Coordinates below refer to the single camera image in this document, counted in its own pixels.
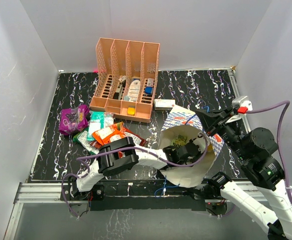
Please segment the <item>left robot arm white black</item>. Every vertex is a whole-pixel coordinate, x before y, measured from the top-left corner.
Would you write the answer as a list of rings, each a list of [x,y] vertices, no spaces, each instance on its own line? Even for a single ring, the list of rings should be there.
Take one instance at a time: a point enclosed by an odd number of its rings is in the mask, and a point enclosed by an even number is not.
[[[77,158],[86,165],[86,170],[74,177],[70,195],[79,200],[85,199],[101,179],[131,170],[135,165],[150,166],[157,170],[191,168],[203,160],[208,146],[209,140],[203,134],[181,147],[171,145],[163,149],[137,146],[133,138],[121,138],[102,146],[98,154]]]

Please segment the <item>orange snack bag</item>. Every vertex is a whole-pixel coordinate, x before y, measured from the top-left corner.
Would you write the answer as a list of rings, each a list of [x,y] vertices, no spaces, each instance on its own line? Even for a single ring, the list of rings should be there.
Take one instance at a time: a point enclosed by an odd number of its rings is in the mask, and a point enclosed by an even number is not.
[[[124,124],[123,122],[114,123],[108,127],[95,131],[92,136],[102,146],[123,139],[126,137]]]

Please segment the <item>green chips bag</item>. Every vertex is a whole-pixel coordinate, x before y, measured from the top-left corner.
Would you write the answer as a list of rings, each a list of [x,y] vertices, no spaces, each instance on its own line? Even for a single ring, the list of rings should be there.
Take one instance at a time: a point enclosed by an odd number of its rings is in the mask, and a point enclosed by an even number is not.
[[[73,137],[73,141],[75,143],[79,143],[81,144],[91,155],[96,155],[99,153],[99,149],[97,147],[97,142],[95,140],[90,141],[87,139],[88,136],[88,131],[87,130],[83,130],[80,133],[77,133],[74,137]]]

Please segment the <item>red doritos bag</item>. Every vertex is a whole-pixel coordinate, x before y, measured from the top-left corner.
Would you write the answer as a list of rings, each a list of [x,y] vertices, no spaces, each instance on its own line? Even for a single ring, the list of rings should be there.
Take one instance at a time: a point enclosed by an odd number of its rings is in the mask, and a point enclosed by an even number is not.
[[[136,145],[140,145],[142,147],[146,147],[148,145],[149,142],[147,140],[145,140],[144,138],[142,138],[141,136],[137,135],[136,133],[132,132],[131,130],[127,129],[126,127],[124,127],[123,130],[124,130],[124,133],[127,137],[133,138],[134,143]],[[92,141],[89,145],[96,148],[96,149],[99,149],[102,146],[96,140]]]

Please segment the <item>blue checkered paper bag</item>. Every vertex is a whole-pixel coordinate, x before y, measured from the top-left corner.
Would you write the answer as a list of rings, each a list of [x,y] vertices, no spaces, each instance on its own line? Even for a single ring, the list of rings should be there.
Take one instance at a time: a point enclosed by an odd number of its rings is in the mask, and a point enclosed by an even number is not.
[[[160,170],[167,181],[182,188],[201,184],[224,145],[219,135],[204,136],[199,118],[191,110],[174,106],[160,132],[159,149],[177,164]]]

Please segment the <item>light green himalaya packet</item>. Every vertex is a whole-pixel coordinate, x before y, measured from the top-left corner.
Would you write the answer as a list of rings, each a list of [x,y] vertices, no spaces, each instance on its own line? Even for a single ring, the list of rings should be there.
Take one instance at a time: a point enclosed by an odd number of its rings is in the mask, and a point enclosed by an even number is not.
[[[171,140],[170,146],[174,148],[180,148],[187,144],[188,137],[186,135],[178,134],[174,136]]]

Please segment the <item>teal snack packet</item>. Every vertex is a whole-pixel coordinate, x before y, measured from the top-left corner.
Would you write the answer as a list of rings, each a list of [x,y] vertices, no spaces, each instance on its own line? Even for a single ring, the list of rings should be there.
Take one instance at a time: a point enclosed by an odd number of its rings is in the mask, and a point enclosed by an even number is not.
[[[100,129],[109,127],[114,124],[113,114],[110,112],[101,112],[101,111],[91,111],[90,122],[88,125],[88,134],[87,140],[89,142],[94,141],[93,133]]]

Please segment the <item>yellow snack packet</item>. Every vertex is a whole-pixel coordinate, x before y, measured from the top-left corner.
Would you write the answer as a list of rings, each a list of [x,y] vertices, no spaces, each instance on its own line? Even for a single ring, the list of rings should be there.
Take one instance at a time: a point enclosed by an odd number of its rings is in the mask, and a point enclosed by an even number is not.
[[[208,153],[213,153],[214,152],[213,146],[211,144],[207,147],[207,152]]]

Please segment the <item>purple blackcurrant candy bag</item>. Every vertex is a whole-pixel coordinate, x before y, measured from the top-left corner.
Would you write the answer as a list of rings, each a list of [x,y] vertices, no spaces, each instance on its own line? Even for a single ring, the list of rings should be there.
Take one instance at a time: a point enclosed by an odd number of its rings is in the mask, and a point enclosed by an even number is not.
[[[65,136],[79,133],[88,127],[89,117],[89,107],[85,104],[76,108],[62,109],[60,113],[59,132]]]

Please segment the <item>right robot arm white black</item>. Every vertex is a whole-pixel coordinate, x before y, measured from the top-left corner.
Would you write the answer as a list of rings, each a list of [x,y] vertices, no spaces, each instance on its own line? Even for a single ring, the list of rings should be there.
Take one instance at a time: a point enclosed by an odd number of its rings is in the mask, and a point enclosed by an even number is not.
[[[242,160],[242,171],[267,199],[271,209],[239,189],[221,171],[207,180],[208,191],[212,197],[223,197],[239,207],[267,233],[268,239],[292,240],[292,187],[288,184],[283,162],[273,158],[273,153],[280,150],[279,137],[274,137],[264,127],[243,134],[234,125],[237,117],[252,113],[253,110],[244,106],[212,112],[196,111],[207,136],[219,135]]]

